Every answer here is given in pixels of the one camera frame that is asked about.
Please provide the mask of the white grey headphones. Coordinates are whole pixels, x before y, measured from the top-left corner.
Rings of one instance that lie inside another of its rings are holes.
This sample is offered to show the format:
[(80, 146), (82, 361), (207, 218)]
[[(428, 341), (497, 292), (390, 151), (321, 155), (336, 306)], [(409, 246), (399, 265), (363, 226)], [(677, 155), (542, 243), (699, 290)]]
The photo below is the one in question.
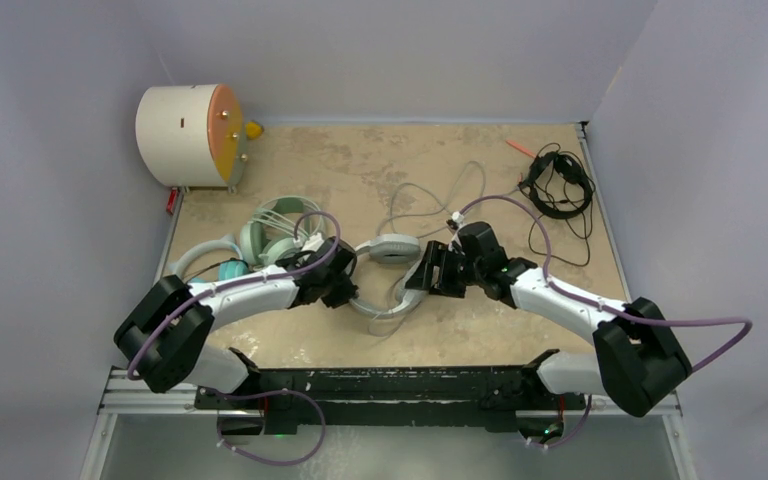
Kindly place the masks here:
[(425, 290), (409, 289), (406, 286), (422, 259), (423, 251), (418, 238), (397, 233), (381, 234), (358, 245), (355, 253), (357, 257), (366, 255), (379, 265), (407, 267), (402, 278), (395, 284), (395, 298), (398, 301), (395, 307), (378, 307), (356, 296), (350, 300), (356, 312), (373, 320), (387, 320), (409, 314), (426, 298)]

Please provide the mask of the mint green headphones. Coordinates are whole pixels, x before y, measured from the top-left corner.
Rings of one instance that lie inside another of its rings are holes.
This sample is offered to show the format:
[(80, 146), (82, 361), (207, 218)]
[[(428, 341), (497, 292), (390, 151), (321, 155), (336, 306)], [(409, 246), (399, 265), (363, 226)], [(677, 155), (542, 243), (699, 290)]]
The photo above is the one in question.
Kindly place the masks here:
[(304, 244), (311, 236), (322, 233), (324, 220), (310, 216), (299, 226), (296, 221), (319, 209), (315, 201), (302, 196), (281, 196), (261, 204), (239, 232), (242, 260), (250, 267), (264, 267), (299, 252), (296, 243)]

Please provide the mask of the teal cat-ear headphones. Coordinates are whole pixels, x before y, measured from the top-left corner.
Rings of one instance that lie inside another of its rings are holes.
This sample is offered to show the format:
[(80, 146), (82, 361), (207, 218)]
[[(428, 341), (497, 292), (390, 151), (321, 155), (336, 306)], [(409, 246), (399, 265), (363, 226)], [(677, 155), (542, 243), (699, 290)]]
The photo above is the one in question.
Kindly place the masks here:
[[(190, 266), (200, 258), (213, 253), (228, 253), (229, 256), (203, 268), (189, 272)], [(179, 259), (168, 262), (169, 273), (176, 275), (187, 284), (207, 283), (204, 275), (216, 274), (217, 281), (231, 280), (252, 272), (248, 262), (243, 259), (242, 249), (233, 234), (226, 234), (219, 239), (208, 240), (187, 250)]]

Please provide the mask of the black headphones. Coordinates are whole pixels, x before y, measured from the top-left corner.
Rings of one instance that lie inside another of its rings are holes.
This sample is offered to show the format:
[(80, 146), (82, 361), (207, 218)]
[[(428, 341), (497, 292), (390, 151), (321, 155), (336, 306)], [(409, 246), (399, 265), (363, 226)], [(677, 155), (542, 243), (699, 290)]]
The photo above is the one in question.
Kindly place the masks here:
[(544, 145), (535, 152), (538, 157), (516, 184), (538, 211), (541, 220), (565, 224), (570, 233), (583, 242), (584, 258), (573, 261), (557, 254), (551, 257), (564, 264), (583, 268), (591, 263), (590, 238), (593, 233), (595, 184), (581, 158), (557, 142)]

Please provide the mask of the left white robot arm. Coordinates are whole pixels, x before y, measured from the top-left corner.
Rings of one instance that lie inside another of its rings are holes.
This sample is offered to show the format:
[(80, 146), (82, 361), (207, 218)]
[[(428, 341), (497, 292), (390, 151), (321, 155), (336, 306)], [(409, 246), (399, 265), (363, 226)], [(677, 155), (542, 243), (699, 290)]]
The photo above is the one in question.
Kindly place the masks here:
[(177, 275), (158, 280), (116, 330), (113, 341), (128, 360), (128, 377), (154, 393), (182, 384), (219, 392), (232, 408), (257, 399), (256, 365), (241, 352), (208, 345), (208, 336), (266, 312), (323, 303), (338, 308), (356, 295), (349, 270), (356, 251), (330, 237), (300, 261), (281, 260), (234, 279), (187, 284)]

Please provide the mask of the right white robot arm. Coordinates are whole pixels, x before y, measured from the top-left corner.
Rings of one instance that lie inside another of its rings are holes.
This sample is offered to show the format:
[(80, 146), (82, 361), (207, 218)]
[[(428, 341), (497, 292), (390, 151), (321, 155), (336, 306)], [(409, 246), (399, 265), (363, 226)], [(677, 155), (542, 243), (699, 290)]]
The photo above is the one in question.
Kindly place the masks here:
[(555, 280), (536, 263), (508, 256), (486, 222), (460, 228), (453, 245), (429, 242), (404, 283), (407, 291), (450, 298), (464, 297), (471, 286), (593, 346), (591, 354), (552, 353), (525, 375), (521, 392), (533, 406), (544, 407), (559, 394), (600, 395), (643, 417), (693, 372), (654, 302), (625, 303)]

